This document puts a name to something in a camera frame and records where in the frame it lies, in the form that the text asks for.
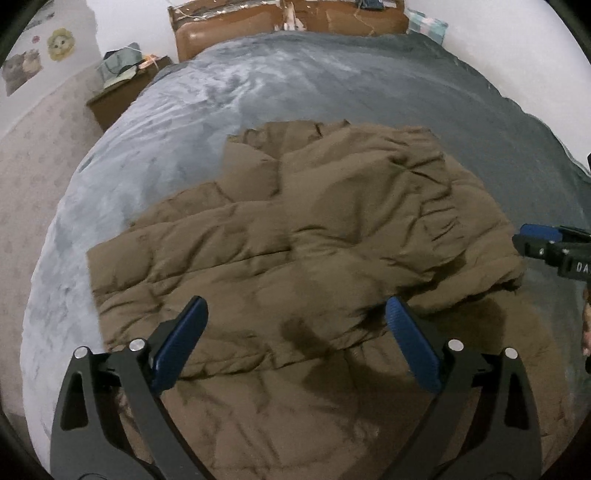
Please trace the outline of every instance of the quilted fabric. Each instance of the quilted fabric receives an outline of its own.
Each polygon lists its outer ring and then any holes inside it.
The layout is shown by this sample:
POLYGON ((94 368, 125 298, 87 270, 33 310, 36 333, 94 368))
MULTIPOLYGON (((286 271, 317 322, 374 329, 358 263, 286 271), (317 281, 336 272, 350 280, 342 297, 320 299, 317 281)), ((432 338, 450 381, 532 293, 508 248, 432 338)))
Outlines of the quilted fabric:
POLYGON ((218 478, 377 478, 431 400, 384 326, 392 295, 467 345, 517 348, 545 459, 564 445, 564 368, 514 292, 512 231, 426 129, 280 122, 230 138, 216 181, 148 209, 88 260, 109 349, 207 300, 163 401, 218 478))

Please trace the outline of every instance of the cat sticker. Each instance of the cat sticker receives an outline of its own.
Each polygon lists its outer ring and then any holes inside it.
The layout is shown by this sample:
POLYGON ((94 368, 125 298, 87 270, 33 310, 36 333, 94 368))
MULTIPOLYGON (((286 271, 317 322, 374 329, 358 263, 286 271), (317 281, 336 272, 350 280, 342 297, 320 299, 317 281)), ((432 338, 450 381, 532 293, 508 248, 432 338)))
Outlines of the cat sticker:
POLYGON ((27 50, 8 58, 2 65, 2 78, 6 84, 6 94, 11 96, 25 83, 42 71, 39 50, 27 50))
POLYGON ((54 61, 62 61, 74 52, 76 39, 72 32, 65 28, 58 28, 53 35, 47 39, 47 51, 54 61))

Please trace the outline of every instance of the nightstand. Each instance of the nightstand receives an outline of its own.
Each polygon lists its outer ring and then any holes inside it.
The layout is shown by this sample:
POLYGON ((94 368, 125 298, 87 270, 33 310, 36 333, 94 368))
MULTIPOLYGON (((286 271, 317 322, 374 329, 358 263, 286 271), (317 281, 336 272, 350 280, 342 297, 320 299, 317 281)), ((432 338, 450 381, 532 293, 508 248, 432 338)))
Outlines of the nightstand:
POLYGON ((137 71, 133 78, 107 87, 86 102, 103 132, 129 108, 141 91, 156 77, 156 74, 171 64, 172 60, 169 57, 156 60, 156 65, 152 64, 137 71))

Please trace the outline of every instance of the metal screw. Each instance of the metal screw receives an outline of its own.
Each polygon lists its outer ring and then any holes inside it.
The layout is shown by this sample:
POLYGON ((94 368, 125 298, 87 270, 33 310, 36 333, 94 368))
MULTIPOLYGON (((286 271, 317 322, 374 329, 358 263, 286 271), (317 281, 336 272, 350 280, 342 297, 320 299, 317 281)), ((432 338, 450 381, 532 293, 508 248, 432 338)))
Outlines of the metal screw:
POLYGON ((517 354, 517 350, 515 350, 514 348, 505 348, 505 355, 509 358, 511 358, 512 360, 515 360, 519 355, 517 354))
POLYGON ((85 346, 80 346, 76 350, 74 350, 74 356, 78 359, 84 358, 88 354, 88 348, 85 346))
POLYGON ((461 352, 462 350, 464 350, 464 344, 456 338, 449 340, 447 346, 450 350, 453 350, 454 352, 461 352))
POLYGON ((139 352, 145 346, 146 341, 143 338, 136 338, 135 340, 130 341, 129 350, 131 350, 132 352, 139 352))

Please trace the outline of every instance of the gray blanket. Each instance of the gray blanket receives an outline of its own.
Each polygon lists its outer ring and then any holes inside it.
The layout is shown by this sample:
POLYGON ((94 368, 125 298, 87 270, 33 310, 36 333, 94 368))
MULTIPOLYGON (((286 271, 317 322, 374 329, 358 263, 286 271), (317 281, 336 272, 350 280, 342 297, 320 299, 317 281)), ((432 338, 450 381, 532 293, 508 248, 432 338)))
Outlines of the gray blanket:
MULTIPOLYGON (((227 135, 274 120, 343 118, 431 128, 516 225, 591 226, 589 179, 550 130, 422 35, 278 33, 212 47, 161 72, 99 140, 48 230, 21 349, 27 422, 45 467, 70 356, 79 345, 103 348, 86 251, 149 205, 217 175, 227 135)), ((532 262, 525 288, 563 348, 582 415, 582 287, 532 262)))

